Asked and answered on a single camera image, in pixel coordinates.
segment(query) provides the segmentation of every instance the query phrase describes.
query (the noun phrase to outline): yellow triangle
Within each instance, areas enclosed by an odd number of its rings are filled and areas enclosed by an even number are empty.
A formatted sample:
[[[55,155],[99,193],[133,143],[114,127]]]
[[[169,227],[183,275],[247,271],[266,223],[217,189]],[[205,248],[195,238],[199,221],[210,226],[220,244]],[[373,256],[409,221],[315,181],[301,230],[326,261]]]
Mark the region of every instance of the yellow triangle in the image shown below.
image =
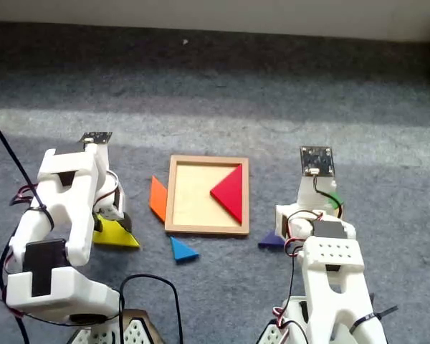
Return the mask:
[[[134,236],[126,231],[117,221],[105,220],[101,215],[97,215],[102,222],[102,231],[94,231],[92,241],[95,244],[140,247]]]

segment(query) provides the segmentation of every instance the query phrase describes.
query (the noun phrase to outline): circuit board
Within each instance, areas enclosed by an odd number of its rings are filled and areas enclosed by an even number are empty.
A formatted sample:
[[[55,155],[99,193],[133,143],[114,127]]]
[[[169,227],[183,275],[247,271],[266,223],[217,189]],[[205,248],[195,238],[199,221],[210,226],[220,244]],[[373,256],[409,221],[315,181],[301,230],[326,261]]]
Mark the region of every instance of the circuit board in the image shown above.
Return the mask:
[[[334,177],[333,152],[331,147],[302,146],[301,167],[302,175],[311,177]]]
[[[83,136],[80,138],[80,142],[84,144],[106,144],[110,140],[111,136],[111,131],[91,131],[89,133],[84,133]]]

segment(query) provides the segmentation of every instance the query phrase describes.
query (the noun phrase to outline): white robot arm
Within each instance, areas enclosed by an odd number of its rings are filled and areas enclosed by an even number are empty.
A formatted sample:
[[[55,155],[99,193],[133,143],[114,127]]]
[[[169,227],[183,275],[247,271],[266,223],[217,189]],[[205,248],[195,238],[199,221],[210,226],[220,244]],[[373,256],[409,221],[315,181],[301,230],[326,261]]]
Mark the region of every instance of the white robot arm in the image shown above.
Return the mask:
[[[301,264],[305,296],[289,296],[275,307],[277,322],[266,327],[258,343],[386,344],[355,228],[341,219],[339,202],[336,210],[328,202],[336,188],[332,151],[301,147],[301,161],[297,202],[276,206],[275,232],[286,245],[303,242],[290,256]]]
[[[21,272],[8,276],[9,307],[56,322],[97,322],[118,313],[118,292],[74,268],[89,260],[97,214],[130,231],[125,195],[109,168],[110,136],[85,133],[83,152],[57,155],[49,149],[44,154],[37,193],[50,216],[33,199],[10,239]],[[45,239],[62,224],[71,224],[67,241]]]

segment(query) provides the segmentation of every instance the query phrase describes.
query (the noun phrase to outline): carpet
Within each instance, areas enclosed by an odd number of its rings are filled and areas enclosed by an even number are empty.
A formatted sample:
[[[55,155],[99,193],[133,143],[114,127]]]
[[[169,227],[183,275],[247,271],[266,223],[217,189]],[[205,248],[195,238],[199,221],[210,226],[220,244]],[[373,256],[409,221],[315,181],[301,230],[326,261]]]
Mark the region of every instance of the carpet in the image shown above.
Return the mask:
[[[257,242],[274,227],[274,205],[296,199],[299,146],[332,146],[375,308],[400,307],[383,319],[389,342],[430,343],[430,45],[0,24],[0,126],[30,176],[46,149],[113,131],[110,166],[143,247],[94,247],[81,271],[111,287],[139,272],[169,278],[188,344],[255,343],[291,270]],[[250,159],[248,238],[183,237],[201,256],[176,265],[148,208],[151,176],[167,184],[173,153]],[[0,143],[0,252],[24,210],[7,206],[23,183]],[[301,295],[299,269],[295,277]],[[167,286],[134,281],[125,296],[177,343]],[[32,343],[66,343],[72,332],[24,321]],[[21,341],[0,303],[0,343]]]

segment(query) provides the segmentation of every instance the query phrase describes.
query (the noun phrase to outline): wall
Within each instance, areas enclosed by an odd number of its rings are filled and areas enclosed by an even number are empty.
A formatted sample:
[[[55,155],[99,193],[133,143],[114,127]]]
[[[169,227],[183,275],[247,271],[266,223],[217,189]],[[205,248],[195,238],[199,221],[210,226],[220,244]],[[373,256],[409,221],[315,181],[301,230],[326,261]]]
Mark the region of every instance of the wall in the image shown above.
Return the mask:
[[[0,20],[430,41],[430,0],[0,0]]]

